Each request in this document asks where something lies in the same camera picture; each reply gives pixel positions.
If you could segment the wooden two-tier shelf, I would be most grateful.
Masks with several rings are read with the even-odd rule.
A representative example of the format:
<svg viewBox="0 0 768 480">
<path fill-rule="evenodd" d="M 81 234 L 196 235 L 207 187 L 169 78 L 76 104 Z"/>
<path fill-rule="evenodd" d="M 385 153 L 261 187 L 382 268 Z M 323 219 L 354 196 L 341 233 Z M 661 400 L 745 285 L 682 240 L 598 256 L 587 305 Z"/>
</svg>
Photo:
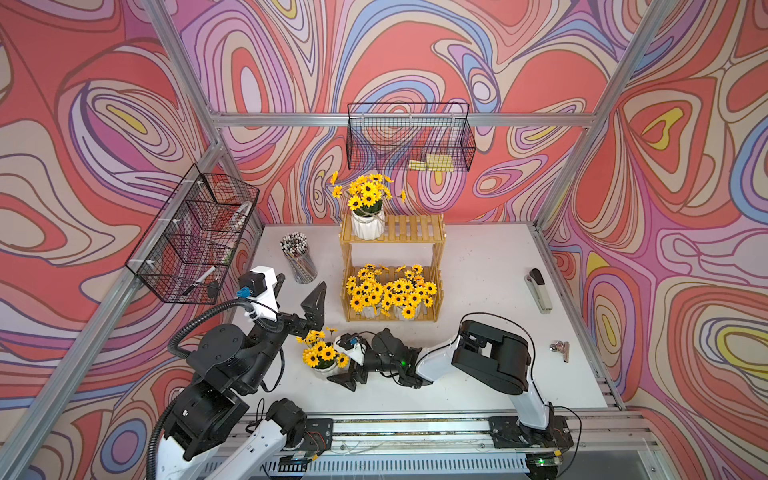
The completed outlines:
<svg viewBox="0 0 768 480">
<path fill-rule="evenodd" d="M 423 245 L 431 248 L 431 261 L 428 265 L 424 266 L 427 271 L 433 276 L 433 279 L 438 282 L 438 296 L 437 304 L 430 309 L 427 314 L 426 321 L 435 322 L 438 320 L 442 301 L 444 297 L 443 283 L 441 278 L 440 264 L 443 257 L 444 247 L 446 241 L 446 232 L 444 218 L 441 214 L 436 215 L 418 215 L 418 216 L 406 216 L 406 215 L 386 215 L 385 230 L 381 237 L 372 241 L 364 241 L 357 238 L 352 230 L 351 216 L 344 218 L 341 225 L 340 233 L 340 247 L 342 253 L 342 259 L 344 262 L 344 280 L 342 284 L 341 301 L 345 315 L 345 319 L 348 322 L 354 321 L 399 321 L 392 315 L 388 317 L 379 317 L 374 320 L 363 320 L 360 317 L 354 316 L 347 306 L 346 295 L 344 293 L 344 282 L 348 275 L 351 274 L 353 267 L 360 268 L 364 265 L 356 266 L 353 261 L 353 247 L 355 245 L 393 245 L 393 246 L 413 246 Z M 391 264 L 377 264 L 383 265 L 389 269 L 389 272 L 385 275 L 385 280 L 390 280 L 393 276 L 394 269 L 402 265 L 414 265 L 418 263 L 401 263 L 399 265 Z"/>
</svg>

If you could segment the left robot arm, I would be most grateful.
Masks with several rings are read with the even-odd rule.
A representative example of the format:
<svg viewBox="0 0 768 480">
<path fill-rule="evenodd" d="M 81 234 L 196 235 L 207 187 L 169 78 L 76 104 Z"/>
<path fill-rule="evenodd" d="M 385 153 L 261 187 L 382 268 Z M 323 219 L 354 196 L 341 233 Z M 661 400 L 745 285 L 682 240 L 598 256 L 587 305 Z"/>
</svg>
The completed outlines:
<svg viewBox="0 0 768 480">
<path fill-rule="evenodd" d="M 262 273 L 240 280 L 236 296 L 184 324 L 167 349 L 184 360 L 194 375 L 187 387 L 160 414 L 147 446 L 149 479 L 193 479 L 199 468 L 229 437 L 247 413 L 245 397 L 267 389 L 264 378 L 283 345 L 294 336 L 305 339 L 325 323 L 326 283 L 318 284 L 301 303 L 301 314 L 280 311 L 276 302 L 284 282 L 268 283 Z M 253 323 L 248 332 L 233 324 L 209 330 L 193 350 L 182 341 L 198 327 L 231 309 L 242 308 Z"/>
</svg>

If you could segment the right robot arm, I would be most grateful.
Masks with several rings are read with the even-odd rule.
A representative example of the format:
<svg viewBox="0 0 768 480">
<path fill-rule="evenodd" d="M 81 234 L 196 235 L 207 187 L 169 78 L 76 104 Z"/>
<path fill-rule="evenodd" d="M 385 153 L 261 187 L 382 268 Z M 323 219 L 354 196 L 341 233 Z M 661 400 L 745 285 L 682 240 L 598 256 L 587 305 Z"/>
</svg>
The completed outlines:
<svg viewBox="0 0 768 480">
<path fill-rule="evenodd" d="M 549 448 L 565 452 L 578 445 L 555 407 L 543 400 L 533 378 L 535 349 L 518 334 L 463 320 L 453 340 L 429 350 L 410 347 L 385 328 L 369 340 L 345 333 L 332 344 L 348 365 L 328 377 L 350 391 L 367 383 L 370 373 L 392 378 L 399 386 L 419 389 L 461 371 L 506 395 L 515 414 L 489 420 L 496 448 Z"/>
</svg>

